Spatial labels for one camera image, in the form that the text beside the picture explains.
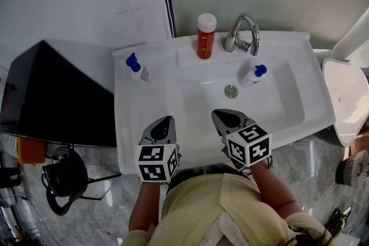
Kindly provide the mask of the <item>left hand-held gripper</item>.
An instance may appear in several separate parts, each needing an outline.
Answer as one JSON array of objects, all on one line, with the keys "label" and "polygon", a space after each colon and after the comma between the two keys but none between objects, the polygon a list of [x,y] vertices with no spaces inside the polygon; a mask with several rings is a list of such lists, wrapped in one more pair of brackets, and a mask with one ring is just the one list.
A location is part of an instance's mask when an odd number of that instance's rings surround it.
[{"label": "left hand-held gripper", "polygon": [[137,174],[144,183],[170,182],[179,165],[175,119],[165,116],[150,124],[134,148]]}]

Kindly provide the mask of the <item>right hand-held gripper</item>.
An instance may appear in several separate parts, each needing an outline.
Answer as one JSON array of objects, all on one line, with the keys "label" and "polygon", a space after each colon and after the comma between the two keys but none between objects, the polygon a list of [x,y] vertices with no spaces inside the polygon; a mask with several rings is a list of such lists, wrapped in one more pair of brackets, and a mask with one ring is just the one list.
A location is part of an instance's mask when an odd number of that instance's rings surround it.
[{"label": "right hand-held gripper", "polygon": [[224,153],[237,168],[249,168],[271,156],[272,136],[243,112],[215,109],[211,117]]}]

